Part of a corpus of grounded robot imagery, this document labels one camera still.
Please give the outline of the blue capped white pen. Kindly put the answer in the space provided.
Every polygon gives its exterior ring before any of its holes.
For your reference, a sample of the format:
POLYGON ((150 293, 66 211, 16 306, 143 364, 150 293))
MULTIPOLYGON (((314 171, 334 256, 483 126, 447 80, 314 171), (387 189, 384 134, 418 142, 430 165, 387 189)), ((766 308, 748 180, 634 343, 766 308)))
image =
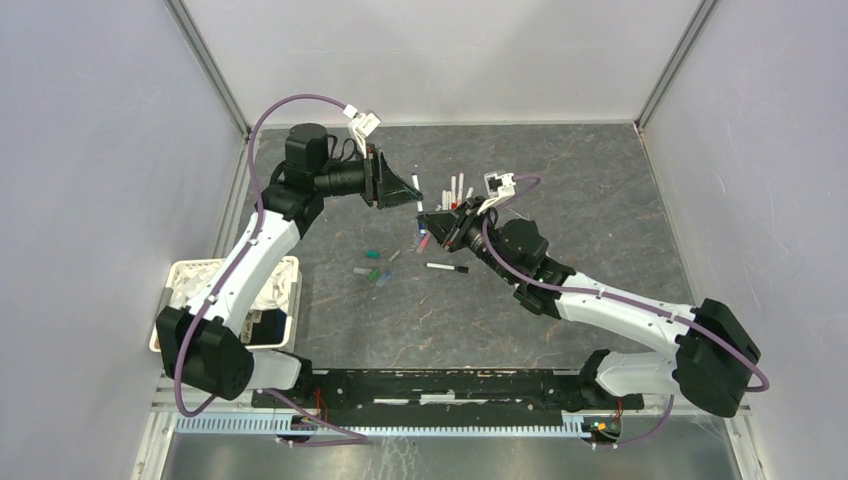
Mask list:
MULTIPOLYGON (((416 189, 416 191, 420 194, 420 193, 421 193, 421 192, 420 192, 420 184, 419 184, 419 178, 418 178, 417 173, 416 173, 416 172, 412 172, 412 174, 411 174, 411 178, 412 178, 412 182, 413 182, 413 186, 414 186, 414 188, 415 188, 415 189, 416 189)), ((418 199, 418 201, 416 202, 416 208, 417 208, 417 211, 418 211, 419 213, 423 212, 423 202, 422 202, 422 198, 420 197, 420 198, 418 199)))

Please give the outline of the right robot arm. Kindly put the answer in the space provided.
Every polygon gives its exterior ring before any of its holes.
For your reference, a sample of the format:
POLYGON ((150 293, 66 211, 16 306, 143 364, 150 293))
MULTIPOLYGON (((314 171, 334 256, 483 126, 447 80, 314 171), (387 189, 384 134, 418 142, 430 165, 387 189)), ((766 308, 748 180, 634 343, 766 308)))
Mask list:
POLYGON ((769 383, 761 352, 731 309, 705 299, 698 306, 652 300, 605 285, 548 254, 535 222, 497 225, 497 213, 478 213, 480 199, 458 209, 425 212, 418 221, 449 252, 467 249, 507 284, 526 310, 578 322, 628 338, 647 352, 607 352, 590 361, 577 382, 580 400, 602 408, 615 397, 681 395, 701 410, 735 416, 748 393, 769 383))

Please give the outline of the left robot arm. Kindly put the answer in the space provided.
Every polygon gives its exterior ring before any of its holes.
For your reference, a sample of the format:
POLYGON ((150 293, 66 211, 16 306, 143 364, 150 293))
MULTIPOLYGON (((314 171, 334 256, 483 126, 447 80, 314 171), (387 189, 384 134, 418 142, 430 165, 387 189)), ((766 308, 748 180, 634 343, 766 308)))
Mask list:
POLYGON ((419 202, 422 193, 395 174, 373 144, 352 159, 330 156, 328 130, 319 124, 292 127, 283 161, 262 191, 238 245, 185 306, 166 307, 155 327, 165 374, 215 397, 233 400, 249 389, 276 388, 290 407, 306 405, 313 379, 298 357, 275 350, 252 352, 241 342, 241 325, 273 270, 306 235, 328 197, 356 195, 369 207, 419 202))

